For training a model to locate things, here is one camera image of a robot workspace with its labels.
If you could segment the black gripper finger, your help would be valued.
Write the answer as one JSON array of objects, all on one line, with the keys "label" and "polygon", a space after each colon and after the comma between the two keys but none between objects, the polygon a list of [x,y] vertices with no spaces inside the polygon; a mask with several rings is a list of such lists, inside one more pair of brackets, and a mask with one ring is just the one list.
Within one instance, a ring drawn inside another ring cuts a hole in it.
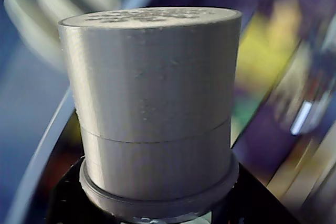
[{"label": "black gripper finger", "polygon": [[211,223],[291,224],[299,221],[243,165],[233,189],[212,209]]},{"label": "black gripper finger", "polygon": [[49,223],[105,223],[105,214],[91,203],[79,182],[83,159],[77,160],[53,188]]}]

